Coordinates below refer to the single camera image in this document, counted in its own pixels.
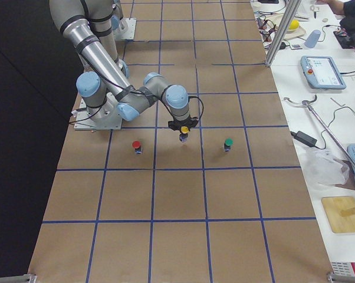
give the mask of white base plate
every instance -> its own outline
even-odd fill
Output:
[[[112,101],[115,105],[117,104],[116,99],[114,98],[114,95],[112,93],[107,94],[107,99]],[[86,104],[84,100],[81,100],[80,104],[81,108],[85,108]],[[88,118],[88,114],[86,111],[78,112],[78,116],[76,120],[83,120]],[[121,130],[121,124],[123,122],[123,119],[119,115],[119,113],[116,111],[116,108],[114,108],[114,111],[112,111],[108,117],[106,117],[103,120],[100,120],[99,122],[94,122],[91,119],[78,122],[74,124],[74,129],[78,131],[96,131],[96,130]]]
[[[126,32],[119,34],[117,32],[114,32],[114,39],[116,41],[118,40],[133,40],[134,39],[134,35],[136,33],[136,22],[137,19],[136,18],[126,18],[125,19],[126,23],[128,24],[128,29]]]

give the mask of wooden board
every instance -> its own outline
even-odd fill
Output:
[[[355,215],[342,217],[340,212],[355,207],[352,196],[322,198],[324,210],[334,233],[355,233]]]

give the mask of clear plastic bag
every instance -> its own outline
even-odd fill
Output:
[[[310,181],[323,185],[345,184],[349,178],[349,166],[332,155],[328,149],[307,149]]]

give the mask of black curtain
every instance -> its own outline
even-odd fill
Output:
[[[0,277],[27,273],[82,70],[47,0],[0,0]]]

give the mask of yellow ball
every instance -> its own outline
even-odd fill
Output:
[[[295,30],[300,26],[300,22],[298,22],[296,19],[292,20],[289,26],[290,30]]]

